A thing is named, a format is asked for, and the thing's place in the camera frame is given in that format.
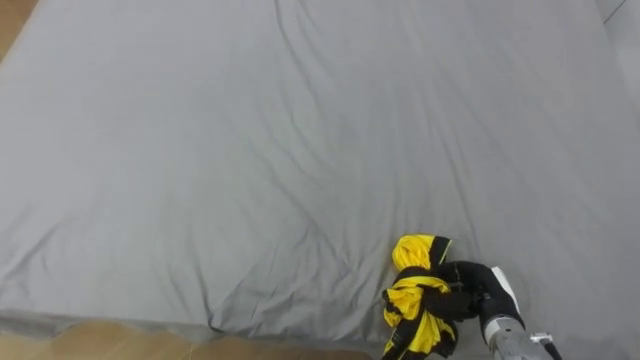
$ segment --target mattress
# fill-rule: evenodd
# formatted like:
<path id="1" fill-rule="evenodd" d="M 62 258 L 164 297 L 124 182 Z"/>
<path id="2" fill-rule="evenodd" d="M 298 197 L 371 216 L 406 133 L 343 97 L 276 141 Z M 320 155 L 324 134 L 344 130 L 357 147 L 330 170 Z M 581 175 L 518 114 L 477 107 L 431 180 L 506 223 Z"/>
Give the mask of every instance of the mattress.
<path id="1" fill-rule="evenodd" d="M 565 358 L 635 358 L 625 94 L 593 1 L 41 0 L 0 68 L 0 327 L 379 354 L 426 232 Z"/>

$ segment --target black fabric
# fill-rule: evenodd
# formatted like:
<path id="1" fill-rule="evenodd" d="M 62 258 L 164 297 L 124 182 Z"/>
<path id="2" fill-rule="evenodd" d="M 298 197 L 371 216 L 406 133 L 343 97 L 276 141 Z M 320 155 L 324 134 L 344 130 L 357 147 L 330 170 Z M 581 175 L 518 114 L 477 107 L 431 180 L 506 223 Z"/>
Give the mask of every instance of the black fabric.
<path id="1" fill-rule="evenodd" d="M 421 286 L 424 291 L 424 308 L 433 316 L 443 320 L 463 321 L 472 319 L 477 313 L 471 310 L 472 296 L 467 293 L 441 293 L 437 289 Z"/>
<path id="2" fill-rule="evenodd" d="M 444 262 L 444 255 L 451 244 L 451 240 L 442 236 L 436 236 L 429 251 L 429 262 L 431 268 L 435 268 Z"/>

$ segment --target wooden floor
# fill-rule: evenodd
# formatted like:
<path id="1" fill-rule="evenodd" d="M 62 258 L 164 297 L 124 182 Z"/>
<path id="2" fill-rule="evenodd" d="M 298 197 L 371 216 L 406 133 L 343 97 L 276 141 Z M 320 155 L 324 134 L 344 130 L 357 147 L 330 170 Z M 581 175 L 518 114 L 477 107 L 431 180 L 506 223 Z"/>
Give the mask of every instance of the wooden floor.
<path id="1" fill-rule="evenodd" d="M 38 0 L 0 0 L 0 62 Z M 2 360 L 366 360 L 350 352 L 327 352 L 226 338 L 194 345 L 169 334 L 147 334 L 107 322 L 88 322 L 51 340 L 0 335 Z"/>

